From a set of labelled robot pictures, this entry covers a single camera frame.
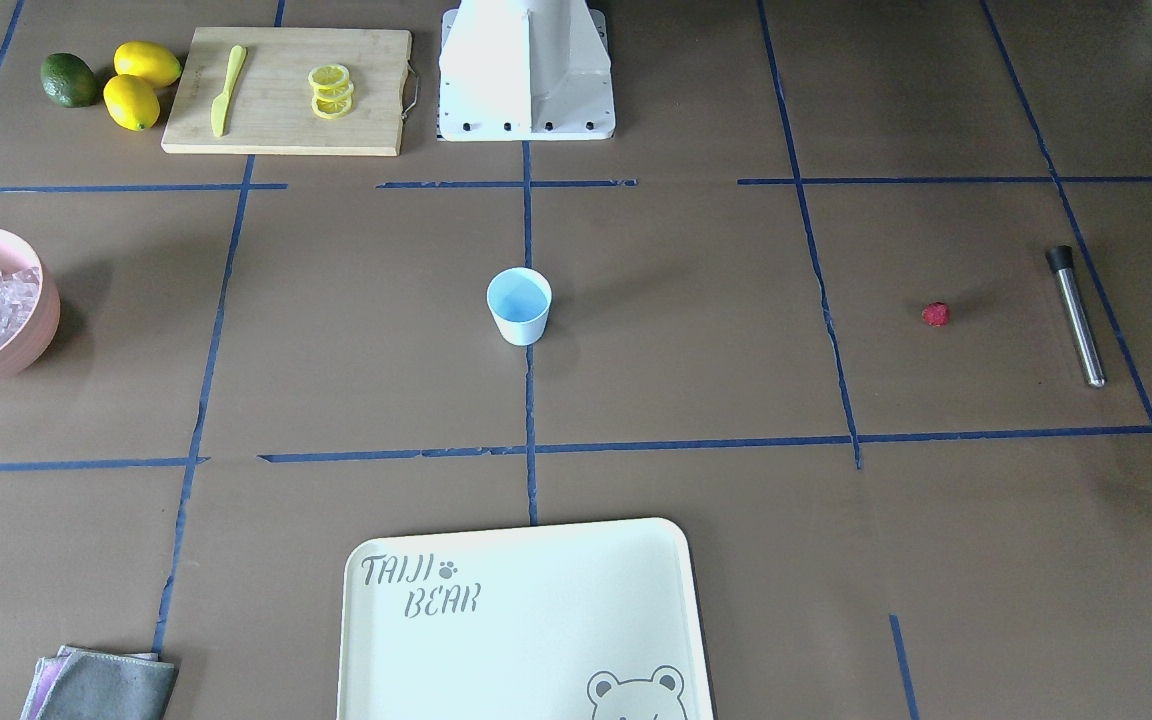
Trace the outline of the light blue cup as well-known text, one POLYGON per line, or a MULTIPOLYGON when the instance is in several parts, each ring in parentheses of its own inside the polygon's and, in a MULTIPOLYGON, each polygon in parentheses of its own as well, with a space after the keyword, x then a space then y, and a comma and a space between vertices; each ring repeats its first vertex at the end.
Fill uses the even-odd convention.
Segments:
POLYGON ((488 282, 485 300, 500 338, 509 344, 535 344, 547 328, 553 291, 548 279, 536 270, 502 270, 488 282))

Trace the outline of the red strawberry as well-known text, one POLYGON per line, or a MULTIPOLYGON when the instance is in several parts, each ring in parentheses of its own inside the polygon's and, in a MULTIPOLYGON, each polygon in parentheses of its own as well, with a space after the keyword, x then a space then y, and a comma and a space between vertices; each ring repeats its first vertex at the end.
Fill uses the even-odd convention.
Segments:
POLYGON ((945 302, 932 302, 922 309, 922 320, 929 327, 943 327, 952 323, 952 309, 945 302))

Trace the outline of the cream bear tray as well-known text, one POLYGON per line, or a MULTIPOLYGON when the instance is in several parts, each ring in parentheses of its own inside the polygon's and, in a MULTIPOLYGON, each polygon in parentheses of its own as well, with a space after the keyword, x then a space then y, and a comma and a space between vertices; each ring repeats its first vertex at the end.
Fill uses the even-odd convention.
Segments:
POLYGON ((348 558, 339 719, 712 719, 670 520, 376 538, 348 558))

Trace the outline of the lemon slices stack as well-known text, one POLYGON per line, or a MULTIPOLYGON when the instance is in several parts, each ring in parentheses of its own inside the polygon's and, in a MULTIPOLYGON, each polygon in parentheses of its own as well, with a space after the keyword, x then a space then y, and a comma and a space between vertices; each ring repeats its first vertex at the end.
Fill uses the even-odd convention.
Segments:
POLYGON ((355 83, 346 65, 319 65, 308 73, 306 82, 314 118, 334 120, 344 118, 353 109, 355 83))

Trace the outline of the wooden cutting board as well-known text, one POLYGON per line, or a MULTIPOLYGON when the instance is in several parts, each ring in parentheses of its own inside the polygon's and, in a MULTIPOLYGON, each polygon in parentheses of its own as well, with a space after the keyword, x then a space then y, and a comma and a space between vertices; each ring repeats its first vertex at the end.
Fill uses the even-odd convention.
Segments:
POLYGON ((172 154, 393 158, 402 145, 412 45, 407 29, 198 26, 161 147, 172 154), (210 106, 234 45, 247 46, 247 63, 227 132, 214 138, 210 106), (306 76, 333 63, 351 70, 355 97, 344 118, 324 120, 312 113, 306 76))

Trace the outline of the yellow plastic knife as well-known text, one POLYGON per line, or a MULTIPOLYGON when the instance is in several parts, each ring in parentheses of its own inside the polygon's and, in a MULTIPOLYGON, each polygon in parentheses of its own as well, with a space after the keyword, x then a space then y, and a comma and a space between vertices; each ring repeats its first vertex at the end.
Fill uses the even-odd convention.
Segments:
POLYGON ((236 91, 238 77, 241 77, 241 71, 243 70, 244 63, 247 63, 247 46, 234 45, 229 50, 227 65, 225 65, 223 68, 223 79, 221 79, 221 86, 219 88, 218 94, 212 97, 210 106, 210 131, 214 138, 223 137, 225 132, 227 132, 227 122, 233 92, 236 91))

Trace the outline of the steel muddler black tip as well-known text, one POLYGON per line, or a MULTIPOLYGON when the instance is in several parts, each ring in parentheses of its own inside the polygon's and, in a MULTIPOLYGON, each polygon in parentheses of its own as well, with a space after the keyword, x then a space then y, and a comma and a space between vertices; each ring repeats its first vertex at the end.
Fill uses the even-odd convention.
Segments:
POLYGON ((1044 252, 1044 258, 1046 258, 1049 272, 1059 287, 1060 300, 1064 306, 1066 319, 1068 319, 1084 382, 1087 382, 1087 386, 1092 388, 1102 388, 1106 386, 1105 370, 1102 370, 1094 333, 1089 324, 1087 314, 1085 314, 1082 291, 1076 282, 1073 247, 1051 247, 1044 252))

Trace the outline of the lower yellow lemon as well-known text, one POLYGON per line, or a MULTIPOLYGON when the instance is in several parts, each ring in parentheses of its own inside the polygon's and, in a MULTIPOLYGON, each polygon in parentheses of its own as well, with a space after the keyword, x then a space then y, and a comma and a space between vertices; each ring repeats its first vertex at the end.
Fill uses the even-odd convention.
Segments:
POLYGON ((161 104, 154 86, 137 76, 119 74, 103 88, 103 100, 109 118, 128 131, 146 131, 157 124, 161 104))

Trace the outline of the yellow lemon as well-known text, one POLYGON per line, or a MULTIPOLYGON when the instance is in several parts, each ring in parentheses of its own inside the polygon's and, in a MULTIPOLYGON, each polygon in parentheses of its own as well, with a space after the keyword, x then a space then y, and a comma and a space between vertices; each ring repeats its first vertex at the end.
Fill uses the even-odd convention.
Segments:
POLYGON ((154 86, 137 76, 119 74, 103 88, 103 100, 109 118, 128 131, 146 131, 157 124, 161 104, 154 86))
POLYGON ((151 88, 169 88, 182 74, 179 56, 156 41, 124 41, 115 50, 113 65, 119 76, 138 77, 151 88))

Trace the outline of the upper yellow lemon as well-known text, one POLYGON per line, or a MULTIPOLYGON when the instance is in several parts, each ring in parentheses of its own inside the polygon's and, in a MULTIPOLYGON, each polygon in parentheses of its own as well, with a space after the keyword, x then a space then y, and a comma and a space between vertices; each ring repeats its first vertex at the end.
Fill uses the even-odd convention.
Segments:
POLYGON ((138 77, 151 88, 169 88, 182 74, 179 56, 156 41, 124 41, 115 50, 113 65, 119 76, 138 77))

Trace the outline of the grey folded cloth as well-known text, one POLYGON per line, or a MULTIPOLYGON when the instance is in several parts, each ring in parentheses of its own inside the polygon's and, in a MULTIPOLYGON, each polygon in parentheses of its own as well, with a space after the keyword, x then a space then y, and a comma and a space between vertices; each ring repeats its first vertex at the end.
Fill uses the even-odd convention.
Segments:
POLYGON ((35 665, 22 719, 161 719, 179 667, 156 652, 109 653, 65 644, 35 665))

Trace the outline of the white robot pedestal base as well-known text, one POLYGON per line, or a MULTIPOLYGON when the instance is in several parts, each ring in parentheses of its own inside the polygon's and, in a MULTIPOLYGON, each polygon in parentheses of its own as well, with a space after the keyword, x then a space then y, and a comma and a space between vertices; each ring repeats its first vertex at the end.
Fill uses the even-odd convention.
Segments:
POLYGON ((607 22, 585 1, 462 1, 444 13, 438 65, 442 141, 616 132, 607 22))

